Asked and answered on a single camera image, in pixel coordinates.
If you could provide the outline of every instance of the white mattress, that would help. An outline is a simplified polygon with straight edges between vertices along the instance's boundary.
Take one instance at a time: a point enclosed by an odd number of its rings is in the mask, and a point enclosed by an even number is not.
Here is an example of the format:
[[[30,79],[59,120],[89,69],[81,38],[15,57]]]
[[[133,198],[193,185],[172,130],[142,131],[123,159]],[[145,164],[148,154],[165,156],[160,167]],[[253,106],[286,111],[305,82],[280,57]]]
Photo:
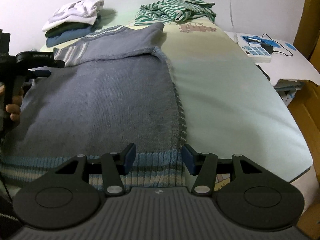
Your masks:
[[[103,28],[143,28],[133,26],[133,18],[134,13],[105,18]],[[197,152],[220,158],[243,154],[288,182],[310,168],[313,161],[303,135],[255,64],[206,18],[187,25],[187,33],[175,23],[166,25],[161,46],[185,110],[187,142]],[[41,51],[52,48],[43,46]]]

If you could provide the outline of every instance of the power adapter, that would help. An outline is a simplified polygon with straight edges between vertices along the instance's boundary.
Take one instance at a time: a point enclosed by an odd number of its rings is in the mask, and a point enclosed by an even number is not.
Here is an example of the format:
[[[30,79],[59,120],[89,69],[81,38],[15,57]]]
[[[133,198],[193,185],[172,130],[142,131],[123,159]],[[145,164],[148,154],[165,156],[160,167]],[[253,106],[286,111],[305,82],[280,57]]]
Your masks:
[[[273,53],[273,46],[265,42],[261,42],[261,47],[264,48],[267,52],[269,52],[270,55]]]

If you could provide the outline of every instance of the folded clothes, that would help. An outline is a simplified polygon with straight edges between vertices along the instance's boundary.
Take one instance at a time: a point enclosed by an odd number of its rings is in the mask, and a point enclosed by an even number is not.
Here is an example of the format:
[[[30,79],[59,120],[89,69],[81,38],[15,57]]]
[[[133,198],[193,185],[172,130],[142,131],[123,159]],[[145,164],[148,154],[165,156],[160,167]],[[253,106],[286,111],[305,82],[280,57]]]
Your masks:
[[[101,16],[98,15],[94,25],[89,25],[88,27],[83,28],[83,29],[65,31],[55,37],[47,38],[47,41],[45,44],[47,45],[47,47],[53,47],[58,44],[64,43],[66,41],[71,41],[74,39],[84,37],[84,36],[88,35],[89,33],[94,32],[95,29],[100,24],[100,22],[101,22]]]
[[[79,22],[93,25],[97,11],[103,8],[104,0],[84,0],[63,5],[56,10],[42,28],[46,32],[64,22]]]
[[[162,0],[148,5],[141,5],[134,25],[150,25],[155,22],[184,22],[203,16],[212,22],[216,14],[211,10],[215,3],[202,0]]]
[[[62,23],[62,24],[54,27],[53,29],[48,30],[45,33],[45,36],[47,38],[50,38],[50,37],[58,36],[58,35],[64,33],[65,31],[84,29],[84,28],[87,28],[89,26],[92,27],[92,25],[87,24],[87,23],[69,23],[69,22],[65,22],[65,23]]]

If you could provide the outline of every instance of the gray ribbed platform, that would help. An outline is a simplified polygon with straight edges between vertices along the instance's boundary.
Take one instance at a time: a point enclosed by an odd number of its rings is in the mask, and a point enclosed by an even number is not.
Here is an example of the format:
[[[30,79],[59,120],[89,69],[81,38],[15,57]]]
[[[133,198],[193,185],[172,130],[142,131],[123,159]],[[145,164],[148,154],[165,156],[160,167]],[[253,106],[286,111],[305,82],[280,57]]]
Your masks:
[[[62,231],[24,228],[14,240],[307,240],[297,228],[256,232],[226,220],[209,198],[191,195],[185,187],[133,188],[109,198],[84,224]]]

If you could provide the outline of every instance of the green striped shirt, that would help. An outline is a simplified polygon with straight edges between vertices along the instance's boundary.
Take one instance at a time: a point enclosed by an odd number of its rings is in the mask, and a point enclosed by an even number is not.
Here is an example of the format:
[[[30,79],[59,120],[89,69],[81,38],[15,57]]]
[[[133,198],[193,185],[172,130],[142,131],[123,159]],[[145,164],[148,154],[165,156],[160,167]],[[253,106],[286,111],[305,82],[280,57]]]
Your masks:
[[[134,25],[150,25],[155,22],[184,22],[203,16],[212,22],[216,14],[211,10],[214,3],[202,0],[162,0],[148,5],[141,5]]]

